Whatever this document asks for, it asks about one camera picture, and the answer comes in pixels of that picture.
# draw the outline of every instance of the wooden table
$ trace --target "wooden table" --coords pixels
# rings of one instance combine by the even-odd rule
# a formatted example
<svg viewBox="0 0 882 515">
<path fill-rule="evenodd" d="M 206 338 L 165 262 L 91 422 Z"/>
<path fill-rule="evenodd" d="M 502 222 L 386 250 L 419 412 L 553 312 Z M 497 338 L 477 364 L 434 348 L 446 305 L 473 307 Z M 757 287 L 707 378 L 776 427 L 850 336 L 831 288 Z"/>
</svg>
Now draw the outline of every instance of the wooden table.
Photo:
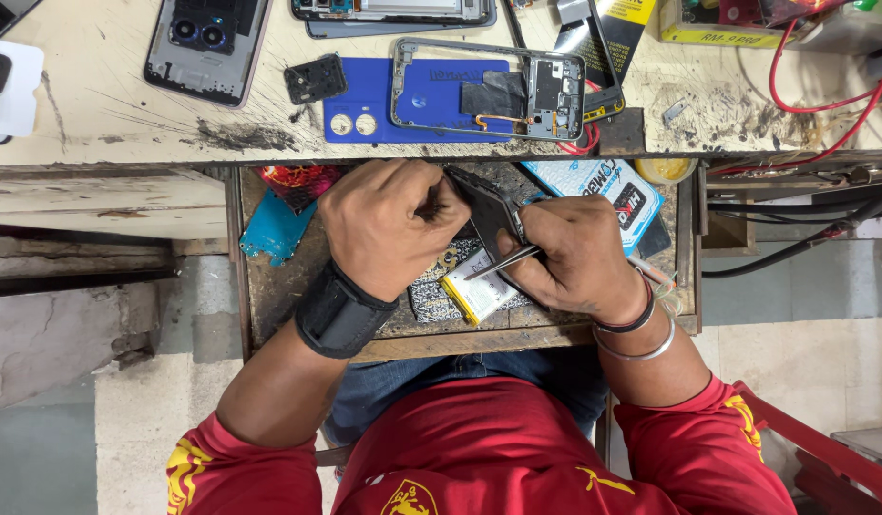
<svg viewBox="0 0 882 515">
<path fill-rule="evenodd" d="M 520 190 L 523 196 L 539 191 L 537 187 L 511 163 L 459 163 L 458 166 L 500 184 L 507 192 Z M 241 173 L 241 205 L 244 225 L 263 198 L 266 185 L 256 174 Z M 667 273 L 676 269 L 677 248 L 677 194 L 676 186 L 658 187 L 665 202 L 661 215 L 674 244 L 648 260 Z M 689 257 L 685 262 L 689 277 L 694 275 L 694 247 L 678 249 Z M 329 259 L 327 236 L 319 214 L 315 214 L 308 230 L 298 244 L 295 256 L 282 267 L 270 266 L 270 258 L 263 252 L 247 257 L 247 299 L 249 300 L 252 349 L 260 348 L 275 331 L 292 316 L 298 298 L 307 289 L 315 275 Z M 683 304 L 683 315 L 678 319 L 690 334 L 698 332 L 696 282 L 689 280 L 676 294 Z M 357 357 L 356 362 L 383 361 L 406 357 L 430 357 L 473 352 L 521 350 L 564 345 L 594 343 L 586 317 L 558 310 L 547 312 L 536 305 L 497 311 L 473 328 L 462 319 L 446 322 L 416 322 L 409 296 L 400 296 L 400 308 L 389 322 L 378 331 L 372 341 Z"/>
<path fill-rule="evenodd" d="M 142 79 L 160 0 L 79 0 L 74 9 L 65 2 L 37 6 L 5 36 L 46 54 L 43 80 L 35 90 L 35 131 L 0 146 L 0 168 L 564 156 L 551 143 L 520 139 L 498 144 L 325 144 L 321 103 L 289 102 L 286 65 L 331 52 L 388 58 L 398 36 L 315 41 L 292 18 L 287 0 L 272 1 L 250 98 L 240 110 L 160 90 Z M 529 48 L 553 47 L 557 14 L 547 5 L 553 3 L 537 2 L 519 13 Z M 498 0 L 498 22 L 492 27 L 415 35 L 507 44 L 513 39 L 505 4 Z M 604 146 L 611 146 L 606 154 L 718 156 L 801 146 L 810 119 L 781 115 L 768 98 L 772 51 L 664 43 L 659 30 L 655 8 L 623 83 L 630 108 L 620 118 L 628 118 L 624 126 L 637 126 L 639 132 L 601 123 Z M 860 74 L 863 69 L 854 58 L 786 51 L 779 66 L 779 92 L 791 103 L 846 98 L 869 87 Z M 668 128 L 663 113 L 680 98 L 689 99 L 690 106 Z M 832 132 L 838 136 L 837 129 Z M 832 141 L 831 136 L 825 139 Z M 882 149 L 882 113 L 871 116 L 848 148 Z"/>
</svg>

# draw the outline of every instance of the person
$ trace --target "person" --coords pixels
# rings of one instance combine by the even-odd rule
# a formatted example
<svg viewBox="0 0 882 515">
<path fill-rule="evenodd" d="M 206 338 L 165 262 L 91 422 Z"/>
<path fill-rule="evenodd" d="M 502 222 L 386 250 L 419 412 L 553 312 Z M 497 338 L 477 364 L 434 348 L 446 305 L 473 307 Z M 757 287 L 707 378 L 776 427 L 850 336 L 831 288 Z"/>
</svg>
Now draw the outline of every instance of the person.
<svg viewBox="0 0 882 515">
<path fill-rule="evenodd" d="M 416 215 L 429 198 L 434 213 Z M 355 443 L 338 515 L 796 512 L 749 407 L 628 265 L 602 196 L 522 207 L 545 259 L 506 270 L 542 304 L 590 315 L 597 345 L 356 365 L 470 207 L 441 169 L 393 159 L 351 171 L 319 211 L 332 261 L 176 444 L 169 513 L 320 513 L 321 423 L 333 443 Z M 498 244 L 507 255 L 517 242 Z M 589 440 L 607 388 L 633 480 Z"/>
</svg>

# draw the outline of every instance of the red shirt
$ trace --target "red shirt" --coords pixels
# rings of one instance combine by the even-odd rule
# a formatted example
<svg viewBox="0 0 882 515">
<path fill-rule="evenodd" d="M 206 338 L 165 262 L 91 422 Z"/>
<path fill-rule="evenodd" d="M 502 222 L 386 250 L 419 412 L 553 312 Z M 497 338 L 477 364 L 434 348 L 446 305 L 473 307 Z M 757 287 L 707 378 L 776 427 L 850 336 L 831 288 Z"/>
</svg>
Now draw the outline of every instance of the red shirt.
<svg viewBox="0 0 882 515">
<path fill-rule="evenodd" d="M 610 474 L 568 410 L 525 381 L 451 381 L 389 408 L 356 445 L 334 502 L 349 515 L 796 513 L 761 461 L 752 414 L 717 378 L 671 408 L 620 405 L 634 481 Z M 168 462 L 168 513 L 319 514 L 314 439 L 243 443 L 215 417 Z"/>
</svg>

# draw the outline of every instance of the red chair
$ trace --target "red chair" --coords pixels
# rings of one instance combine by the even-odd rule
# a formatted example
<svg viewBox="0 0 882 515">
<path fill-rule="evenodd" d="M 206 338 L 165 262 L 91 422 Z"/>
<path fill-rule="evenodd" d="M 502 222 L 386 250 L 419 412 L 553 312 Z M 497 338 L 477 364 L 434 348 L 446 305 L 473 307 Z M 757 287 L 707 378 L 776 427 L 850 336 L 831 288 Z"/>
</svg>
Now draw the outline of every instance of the red chair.
<svg viewBox="0 0 882 515">
<path fill-rule="evenodd" d="M 743 381 L 734 383 L 733 388 L 749 405 L 757 431 L 772 428 L 800 447 L 796 456 L 803 467 L 794 484 L 803 493 L 832 515 L 882 514 L 881 466 L 756 397 Z M 851 485 L 846 477 L 876 497 Z"/>
</svg>

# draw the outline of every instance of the blue phone back cover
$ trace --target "blue phone back cover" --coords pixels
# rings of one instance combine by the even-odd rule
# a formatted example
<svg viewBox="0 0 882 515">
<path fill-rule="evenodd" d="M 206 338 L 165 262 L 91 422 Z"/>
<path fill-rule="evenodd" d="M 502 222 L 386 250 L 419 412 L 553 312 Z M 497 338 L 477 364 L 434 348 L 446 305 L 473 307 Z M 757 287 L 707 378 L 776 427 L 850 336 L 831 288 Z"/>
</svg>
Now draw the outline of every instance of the blue phone back cover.
<svg viewBox="0 0 882 515">
<path fill-rule="evenodd" d="M 398 127 L 390 122 L 390 73 L 393 60 L 374 58 L 342 58 L 342 70 L 349 90 L 342 95 L 324 99 L 324 136 L 329 143 L 494 143 L 507 137 L 480 134 L 458 134 Z M 460 112 L 460 83 L 482 83 L 484 70 L 507 72 L 503 60 L 417 59 L 406 67 L 405 89 L 397 106 L 404 120 L 418 124 L 478 129 L 473 116 Z M 337 134 L 330 121 L 345 114 L 352 123 L 349 134 Z M 361 134 L 355 121 L 363 114 L 377 120 L 371 134 Z M 512 132 L 512 123 L 489 120 L 489 130 Z"/>
</svg>

